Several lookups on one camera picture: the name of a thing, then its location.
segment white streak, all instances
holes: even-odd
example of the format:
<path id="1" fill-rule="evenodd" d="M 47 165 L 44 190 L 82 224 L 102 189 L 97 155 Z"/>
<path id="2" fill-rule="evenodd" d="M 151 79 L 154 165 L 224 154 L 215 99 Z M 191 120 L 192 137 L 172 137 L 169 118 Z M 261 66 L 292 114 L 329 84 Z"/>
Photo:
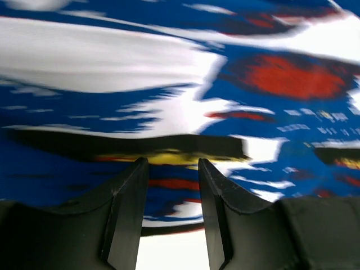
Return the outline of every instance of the white streak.
<path id="1" fill-rule="evenodd" d="M 348 92 L 350 96 L 350 104 L 356 109 L 356 111 L 360 111 L 360 76 L 356 77 L 357 88 Z"/>
<path id="2" fill-rule="evenodd" d="M 336 148 L 336 149 L 360 149 L 360 140 L 354 140 L 354 141 L 328 141 L 328 142 L 314 142 L 312 143 L 313 146 L 316 148 Z"/>
<path id="3" fill-rule="evenodd" d="M 266 114 L 275 114 L 272 110 L 261 108 L 261 107 L 252 107 L 252 106 L 235 106 L 232 107 L 231 110 L 239 110 L 239 111 L 256 111 L 259 113 L 266 113 Z"/>
<path id="4" fill-rule="evenodd" d="M 32 93 L 35 97 L 52 97 L 58 96 L 59 94 L 45 88 L 38 87 L 19 87 L 17 90 L 11 91 L 13 94 L 28 94 Z"/>
<path id="5" fill-rule="evenodd" d="M 208 11 L 211 13 L 222 13 L 227 15 L 235 15 L 236 13 L 230 10 L 227 10 L 223 7 L 211 6 L 209 4 L 183 4 L 185 7 L 193 8 L 194 10 Z"/>
<path id="6" fill-rule="evenodd" d="M 2 107 L 2 109 L 5 109 L 5 110 L 23 110 L 23 109 L 26 109 L 28 107 L 26 106 L 7 106 L 7 107 Z"/>
<path id="7" fill-rule="evenodd" d="M 99 115 L 78 115 L 78 116 L 69 116 L 70 119 L 85 119 L 85 118 L 99 118 Z"/>
<path id="8" fill-rule="evenodd" d="M 52 109 L 36 109 L 36 110 L 27 110 L 28 113 L 48 113 L 54 111 Z"/>
<path id="9" fill-rule="evenodd" d="M 1 127 L 1 128 L 11 128 L 11 129 L 26 129 L 29 126 L 27 125 L 7 125 L 5 127 Z"/>
<path id="10" fill-rule="evenodd" d="M 284 196 L 284 194 L 281 192 L 269 192 L 264 190 L 255 190 L 255 189 L 251 189 L 251 192 L 256 194 L 261 199 L 270 201 L 272 203 L 281 199 Z"/>
<path id="11" fill-rule="evenodd" d="M 249 183 L 253 183 L 256 185 L 262 185 L 262 186 L 269 186 L 269 187 L 274 187 L 274 188 L 279 188 L 279 189 L 285 189 L 288 187 L 294 187 L 295 185 L 289 181 L 280 181 L 280 182 L 263 182 L 263 181 L 255 181 L 255 180 L 249 180 L 246 179 L 245 177 L 242 176 L 232 176 L 231 178 L 239 180 L 239 181 L 244 181 L 244 182 L 249 182 Z"/>
<path id="12" fill-rule="evenodd" d="M 72 0 L 2 0 L 14 10 L 55 11 L 67 6 Z"/>
<path id="13" fill-rule="evenodd" d="M 334 0 L 328 0 L 328 1 L 338 10 L 343 10 L 342 7 L 340 7 L 340 5 L 338 3 L 336 3 Z"/>
<path id="14" fill-rule="evenodd" d="M 67 15 L 77 16 L 77 17 L 89 17 L 89 16 L 99 16 L 104 17 L 106 13 L 97 12 L 91 10 L 74 10 L 74 11 L 64 11 Z"/>
<path id="15" fill-rule="evenodd" d="M 348 11 L 340 15 L 317 18 L 304 23 L 301 31 L 293 30 L 285 34 L 251 36 L 228 36 L 213 30 L 187 30 L 158 25 L 145 25 L 135 22 L 87 16 L 96 20 L 111 21 L 151 29 L 164 34 L 177 35 L 198 41 L 238 44 L 273 50 L 289 50 L 325 56 L 348 62 L 360 62 L 360 20 Z"/>
<path id="16" fill-rule="evenodd" d="M 1 80 L 0 79 L 0 86 L 16 86 L 18 83 L 11 82 L 9 80 Z"/>
<path id="17" fill-rule="evenodd" d="M 50 129 L 54 128 L 54 129 L 88 129 L 88 128 L 84 128 L 84 127 L 77 127 L 75 125 L 65 125 L 65 124 L 47 124 L 45 126 L 49 126 Z"/>
<path id="18" fill-rule="evenodd" d="M 104 93 L 203 85 L 220 58 L 195 42 L 164 35 L 8 17 L 0 17 L 0 26 L 0 74 L 54 89 Z"/>
<path id="19" fill-rule="evenodd" d="M 192 201 L 185 201 L 183 204 L 175 205 L 174 210 L 174 214 L 166 215 L 166 217 L 189 218 L 198 217 L 203 214 L 201 203 Z"/>
<path id="20" fill-rule="evenodd" d="M 123 120 L 128 120 L 128 119 L 149 118 L 149 117 L 152 117 L 152 116 L 153 115 L 151 113 L 148 113 L 148 114 L 128 115 L 128 116 L 123 116 L 123 117 L 105 117 L 105 118 L 101 118 L 100 120 L 103 120 L 103 121 L 123 121 Z"/>

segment cloth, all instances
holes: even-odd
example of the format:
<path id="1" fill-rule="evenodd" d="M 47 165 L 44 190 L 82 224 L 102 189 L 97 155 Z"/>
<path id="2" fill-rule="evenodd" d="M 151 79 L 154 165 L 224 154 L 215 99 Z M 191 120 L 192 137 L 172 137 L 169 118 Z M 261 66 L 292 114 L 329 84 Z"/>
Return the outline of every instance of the cloth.
<path id="1" fill-rule="evenodd" d="M 353 0 L 1 0 L 0 199 L 149 159 L 146 234 L 203 222 L 197 161 L 276 201 L 360 194 Z"/>

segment fabric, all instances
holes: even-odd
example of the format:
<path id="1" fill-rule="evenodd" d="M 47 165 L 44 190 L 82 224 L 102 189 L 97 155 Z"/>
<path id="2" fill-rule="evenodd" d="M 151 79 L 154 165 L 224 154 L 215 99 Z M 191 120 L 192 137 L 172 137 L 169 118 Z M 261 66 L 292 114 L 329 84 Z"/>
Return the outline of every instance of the fabric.
<path id="1" fill-rule="evenodd" d="M 149 159 L 147 234 L 199 228 L 197 160 L 269 201 L 360 194 L 353 0 L 1 0 L 0 199 Z"/>

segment black prong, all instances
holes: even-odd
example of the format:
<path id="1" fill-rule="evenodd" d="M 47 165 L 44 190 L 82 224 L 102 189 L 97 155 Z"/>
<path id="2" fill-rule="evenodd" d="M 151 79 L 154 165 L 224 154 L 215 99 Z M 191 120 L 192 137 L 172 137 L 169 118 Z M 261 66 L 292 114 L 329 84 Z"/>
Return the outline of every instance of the black prong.
<path id="1" fill-rule="evenodd" d="M 210 270 L 360 269 L 360 198 L 264 201 L 199 161 Z"/>
<path id="2" fill-rule="evenodd" d="M 138 159 L 58 207 L 1 202 L 1 268 L 135 270 L 148 181 L 149 164 Z"/>

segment red spot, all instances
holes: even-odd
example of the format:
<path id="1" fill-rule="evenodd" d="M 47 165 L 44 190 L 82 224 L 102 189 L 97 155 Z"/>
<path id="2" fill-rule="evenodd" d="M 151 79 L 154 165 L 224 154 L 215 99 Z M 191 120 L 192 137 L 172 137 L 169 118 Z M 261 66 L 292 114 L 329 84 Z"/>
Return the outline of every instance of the red spot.
<path id="1" fill-rule="evenodd" d="M 265 117 L 259 114 L 249 114 L 248 112 L 232 112 L 230 113 L 235 118 L 247 118 L 251 120 L 264 121 Z"/>
<path id="2" fill-rule="evenodd" d="M 226 114 L 223 112 L 209 112 L 208 114 L 205 114 L 206 117 L 209 118 L 220 118 L 220 119 L 226 119 Z"/>
<path id="3" fill-rule="evenodd" d="M 201 199 L 189 199 L 189 198 L 187 198 L 187 199 L 185 199 L 185 201 L 189 201 L 191 203 L 199 203 L 199 204 L 201 204 Z"/>
<path id="4" fill-rule="evenodd" d="M 258 57 L 259 65 L 238 78 L 249 86 L 277 96 L 300 100 L 332 98 L 341 92 L 345 82 L 323 66 L 301 69 L 280 56 Z"/>
<path id="5" fill-rule="evenodd" d="M 263 116 L 260 114 L 253 114 L 250 112 L 243 112 L 243 111 L 231 111 L 231 112 L 210 112 L 205 114 L 206 117 L 210 118 L 217 118 L 217 119 L 228 119 L 228 118 L 245 118 L 255 121 L 268 121 L 273 122 L 274 119 Z"/>
<path id="6" fill-rule="evenodd" d="M 239 35 L 237 33 L 225 33 L 225 32 L 220 32 L 220 33 L 223 34 L 223 35 L 230 35 L 230 36 Z"/>
<path id="7" fill-rule="evenodd" d="M 317 195 L 321 198 L 330 198 L 334 196 L 334 194 L 329 190 L 319 190 L 317 191 Z"/>
<path id="8" fill-rule="evenodd" d="M 337 10 L 334 8 L 325 8 L 324 12 L 320 15 L 318 15 L 317 17 L 319 18 L 323 18 L 323 17 L 327 17 L 329 15 L 338 15 L 340 17 L 343 17 L 344 15 L 346 16 L 346 12 L 342 11 L 342 10 Z"/>
<path id="9" fill-rule="evenodd" d="M 248 19 L 249 22 L 251 22 L 252 24 L 255 24 L 257 26 L 261 26 L 261 27 L 266 27 L 266 28 L 273 28 L 274 26 L 267 21 L 262 21 L 262 20 L 256 20 L 256 19 Z"/>
<path id="10" fill-rule="evenodd" d="M 293 25 L 300 24 L 305 19 L 304 17 L 289 17 L 289 16 L 285 16 L 285 17 L 276 16 L 276 17 L 287 24 L 293 24 Z"/>
<path id="11" fill-rule="evenodd" d="M 172 190 L 194 190 L 199 191 L 199 183 L 186 179 L 150 179 L 149 187 L 164 187 Z"/>
<path id="12" fill-rule="evenodd" d="M 340 166 L 340 167 L 348 167 L 344 162 L 342 162 L 341 160 L 335 160 L 335 164 L 337 166 Z"/>
<path id="13" fill-rule="evenodd" d="M 268 19 L 268 20 L 273 20 L 272 17 L 269 14 L 266 13 L 260 13 L 259 14 L 262 18 Z"/>
<path id="14" fill-rule="evenodd" d="M 345 176 L 345 180 L 346 180 L 346 182 L 348 182 L 351 185 L 354 185 L 356 187 L 360 187 L 360 180 L 359 179 L 355 179 L 355 178 L 352 178 L 350 176 Z"/>
<path id="15" fill-rule="evenodd" d="M 205 229 L 204 225 L 199 225 L 198 227 L 196 227 L 194 229 L 186 229 L 184 231 L 171 232 L 171 233 L 167 233 L 167 235 L 177 235 L 179 233 L 186 233 L 186 232 L 197 232 L 197 231 L 202 231 L 204 229 Z"/>

